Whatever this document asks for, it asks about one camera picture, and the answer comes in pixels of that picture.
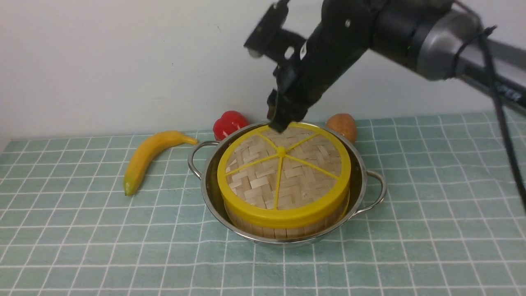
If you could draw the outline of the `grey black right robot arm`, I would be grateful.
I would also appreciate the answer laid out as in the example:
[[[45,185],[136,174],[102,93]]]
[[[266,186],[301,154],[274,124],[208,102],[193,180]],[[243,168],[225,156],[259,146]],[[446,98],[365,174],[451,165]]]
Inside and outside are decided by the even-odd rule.
[[[451,0],[325,0],[321,21],[277,64],[269,125],[282,133],[372,50],[429,81],[460,79],[525,112],[525,50],[489,40],[479,16]]]

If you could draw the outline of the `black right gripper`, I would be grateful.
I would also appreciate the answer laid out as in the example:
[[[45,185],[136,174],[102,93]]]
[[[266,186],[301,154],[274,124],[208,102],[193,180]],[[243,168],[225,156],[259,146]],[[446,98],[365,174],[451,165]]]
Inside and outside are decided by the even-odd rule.
[[[308,109],[372,43],[383,0],[325,0],[321,21],[312,34],[274,70],[276,90],[267,100],[268,126],[283,133],[304,120]]]

